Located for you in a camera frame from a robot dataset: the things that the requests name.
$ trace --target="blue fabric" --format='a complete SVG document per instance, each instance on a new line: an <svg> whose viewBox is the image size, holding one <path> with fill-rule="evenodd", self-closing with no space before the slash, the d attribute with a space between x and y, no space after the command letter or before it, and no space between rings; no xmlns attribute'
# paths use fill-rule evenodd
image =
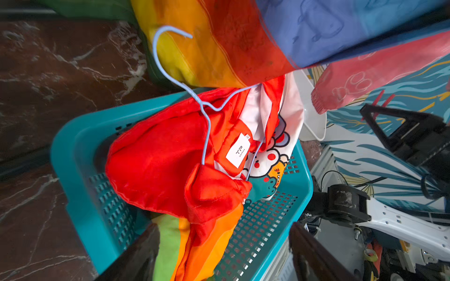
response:
<svg viewBox="0 0 450 281"><path fill-rule="evenodd" d="M256 0L266 32L306 67L443 5L445 0Z"/></svg>
<svg viewBox="0 0 450 281"><path fill-rule="evenodd" d="M356 57L362 54L369 54L378 50L385 48L390 48L400 44L408 43L414 40L419 40L425 37L433 36L441 32L450 31L450 20L443 22L438 22L428 27L424 27L418 30L413 30L405 33L400 33L395 36L390 36L386 39L376 40L374 42L369 42L366 45L358 46L355 48L350 48L334 56L331 56L321 63L331 63L338 60Z"/></svg>

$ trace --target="yellow tape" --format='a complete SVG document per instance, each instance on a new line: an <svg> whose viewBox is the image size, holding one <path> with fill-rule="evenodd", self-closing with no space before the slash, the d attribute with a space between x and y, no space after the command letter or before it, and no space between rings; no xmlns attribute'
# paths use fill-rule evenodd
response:
<svg viewBox="0 0 450 281"><path fill-rule="evenodd" d="M366 260L370 261L370 262L373 262L373 263L378 260L377 253L374 250L372 250L372 249L365 249L364 250L364 258Z"/></svg>

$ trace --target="clothing label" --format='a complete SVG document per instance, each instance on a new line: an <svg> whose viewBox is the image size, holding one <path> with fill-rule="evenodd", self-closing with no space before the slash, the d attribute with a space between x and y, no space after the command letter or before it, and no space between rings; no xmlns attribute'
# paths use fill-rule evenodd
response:
<svg viewBox="0 0 450 281"><path fill-rule="evenodd" d="M225 158L228 159L228 161L230 161L236 168L239 168L242 160L244 160L247 155L248 149L250 148L249 138L249 135L244 136L241 133L238 140L231 146L225 156Z"/></svg>

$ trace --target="screw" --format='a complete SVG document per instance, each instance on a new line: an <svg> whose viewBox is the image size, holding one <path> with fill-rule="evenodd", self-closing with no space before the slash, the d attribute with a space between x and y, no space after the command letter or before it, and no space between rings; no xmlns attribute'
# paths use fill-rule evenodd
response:
<svg viewBox="0 0 450 281"><path fill-rule="evenodd" d="M355 228L355 229L353 229L353 231L355 232L354 239L358 240L358 238L360 237L360 234L361 234L361 230L359 228Z"/></svg>

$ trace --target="teal plastic basket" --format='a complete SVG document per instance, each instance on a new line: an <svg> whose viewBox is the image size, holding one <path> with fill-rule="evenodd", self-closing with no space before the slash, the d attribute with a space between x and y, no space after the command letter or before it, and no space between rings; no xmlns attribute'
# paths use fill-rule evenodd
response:
<svg viewBox="0 0 450 281"><path fill-rule="evenodd" d="M138 208L117 196L106 178L109 146L135 123L186 98L187 92L181 92L86 114L68 122L53 141L51 163L68 199L67 212L100 274L149 223ZM216 280L261 280L312 192L298 142L272 200L245 206L215 269Z"/></svg>

